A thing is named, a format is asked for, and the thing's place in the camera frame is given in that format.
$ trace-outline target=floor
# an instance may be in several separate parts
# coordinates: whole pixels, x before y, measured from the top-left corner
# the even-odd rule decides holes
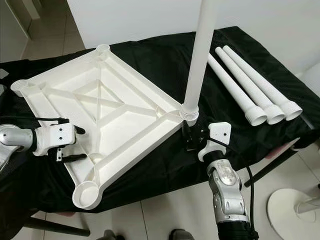
[[[84,50],[85,46],[67,0],[43,0],[41,18],[28,28],[31,40],[22,59],[52,58]]]
[[[85,49],[76,23],[65,0],[44,0],[40,20],[31,23],[24,59],[36,60],[70,54]],[[312,144],[288,159],[255,184],[255,227],[262,240],[280,240],[266,214],[268,197],[277,189],[294,188],[310,196],[320,196],[320,154]],[[269,163],[267,159],[251,167],[253,173]],[[247,172],[238,171],[242,181]],[[249,210],[250,189],[243,188]],[[99,214],[76,213],[66,217],[39,212],[38,218],[78,228],[88,228],[89,237],[23,228],[14,240],[96,240],[106,229],[122,234],[128,240],[166,240],[172,229],[191,232],[196,240],[218,239],[212,206],[212,192],[207,182],[186,187],[150,199],[121,206]]]

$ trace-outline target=black table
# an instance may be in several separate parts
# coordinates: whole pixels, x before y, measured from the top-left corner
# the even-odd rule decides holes
[[[165,35],[114,44],[111,51],[178,102],[183,103],[194,38],[194,32]],[[300,105],[303,114],[292,121],[284,120],[275,125],[264,123],[252,127],[218,77],[208,67],[198,104],[202,124],[229,122],[232,125],[230,145],[250,164],[260,161],[271,150],[296,138],[300,140],[295,144],[295,148],[304,148],[319,138],[320,99],[305,84],[259,42],[238,27],[214,32],[210,52],[222,66],[224,64],[216,56],[214,49],[224,45],[232,47],[284,95]],[[42,60],[2,63],[1,68],[9,75],[1,80],[1,84],[10,87],[16,80],[31,78],[91,50]],[[9,90],[1,99],[0,114],[33,116],[25,100]],[[20,128],[39,126],[37,122],[27,120],[11,120],[10,123]],[[286,151],[283,158],[279,158],[279,162],[275,160],[267,170],[271,170],[277,165],[275,163],[280,164],[292,154],[290,150]],[[244,167],[244,163],[234,153],[227,152],[227,157],[235,170]],[[9,168],[15,170],[0,177],[1,233],[8,236],[17,232],[34,210],[86,212],[73,205],[72,193],[75,186],[63,164],[50,161],[46,157],[34,157],[31,153],[16,153],[11,162]],[[198,161],[196,151],[185,150],[181,131],[178,131],[108,187],[98,207],[88,212],[102,212],[206,180],[205,166]]]

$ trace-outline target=white wall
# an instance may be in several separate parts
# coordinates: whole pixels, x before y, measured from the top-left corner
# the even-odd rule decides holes
[[[23,3],[23,0],[7,0],[11,5],[12,10],[15,15],[19,18],[25,30],[28,30],[29,25],[31,24],[31,16]]]
[[[27,42],[5,0],[0,0],[0,62],[20,60]]]
[[[195,31],[201,0],[67,0],[86,48]],[[320,1],[221,0],[216,28],[239,26],[293,73],[320,60]]]

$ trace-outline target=white pipe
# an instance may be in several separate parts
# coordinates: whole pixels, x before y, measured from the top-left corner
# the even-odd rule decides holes
[[[235,76],[250,98],[257,104],[267,116],[267,123],[272,125],[285,118],[284,112],[255,85],[251,79],[241,70],[240,67],[222,50],[221,47],[215,49],[216,54],[221,58],[230,72]]]
[[[199,116],[198,101],[214,34],[219,1],[220,0],[202,0],[201,2],[188,83],[184,103],[180,110],[181,117],[187,121],[189,126],[196,124]]]
[[[298,117],[302,113],[294,101],[286,98],[278,89],[276,89],[270,82],[268,82],[260,73],[245,62],[238,54],[236,54],[229,46],[224,46],[223,50],[229,57],[248,75],[249,78],[268,96],[268,98],[276,105],[278,105],[285,114],[287,121]]]
[[[303,214],[317,209],[320,209],[320,197],[298,203],[294,206],[294,210],[297,214]]]
[[[261,107],[254,104],[254,102],[246,95],[246,93],[235,83],[235,81],[228,75],[222,66],[214,59],[214,57],[208,55],[208,64],[213,69],[215,74],[219,77],[225,88],[232,95],[234,100],[238,103],[245,118],[252,126],[262,124],[267,120],[267,115],[261,109]]]

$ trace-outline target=white fan base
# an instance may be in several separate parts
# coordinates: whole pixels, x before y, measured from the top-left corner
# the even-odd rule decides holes
[[[271,226],[282,239],[319,239],[320,216],[316,211],[299,214],[294,210],[296,204],[310,199],[303,192],[289,188],[277,190],[270,196],[267,215]]]

